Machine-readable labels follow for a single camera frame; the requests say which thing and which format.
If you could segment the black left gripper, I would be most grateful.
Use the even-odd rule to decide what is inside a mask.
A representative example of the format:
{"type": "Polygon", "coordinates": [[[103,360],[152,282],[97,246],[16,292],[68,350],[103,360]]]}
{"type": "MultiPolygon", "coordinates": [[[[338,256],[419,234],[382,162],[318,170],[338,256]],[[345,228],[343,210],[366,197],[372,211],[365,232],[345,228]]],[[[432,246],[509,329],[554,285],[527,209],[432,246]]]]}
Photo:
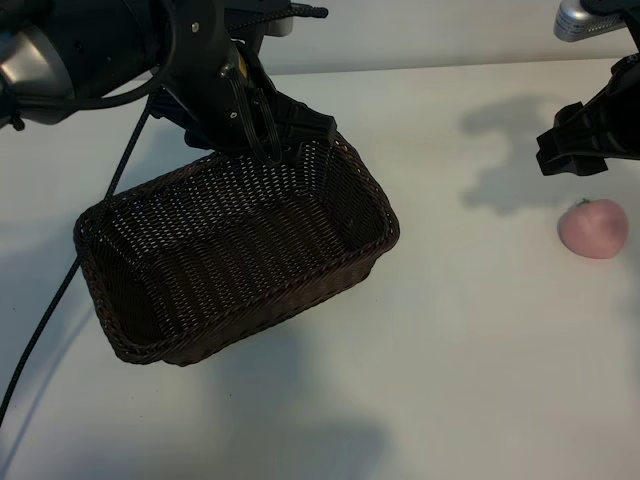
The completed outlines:
{"type": "Polygon", "coordinates": [[[279,92],[255,51],[230,37],[222,1],[177,1],[177,49],[156,113],[187,146],[297,167],[314,143],[335,140],[335,119],[279,92]]]}

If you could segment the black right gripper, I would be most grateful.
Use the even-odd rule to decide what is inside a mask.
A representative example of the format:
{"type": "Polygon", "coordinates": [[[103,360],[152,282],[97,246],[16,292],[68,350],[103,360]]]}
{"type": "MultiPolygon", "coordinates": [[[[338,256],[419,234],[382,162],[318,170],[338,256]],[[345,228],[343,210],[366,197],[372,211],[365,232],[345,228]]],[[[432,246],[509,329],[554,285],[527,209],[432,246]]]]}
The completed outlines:
{"type": "Polygon", "coordinates": [[[611,68],[611,79],[589,102],[559,110],[537,138],[541,173],[587,177],[606,172],[608,159],[639,158],[639,56],[611,68]]]}

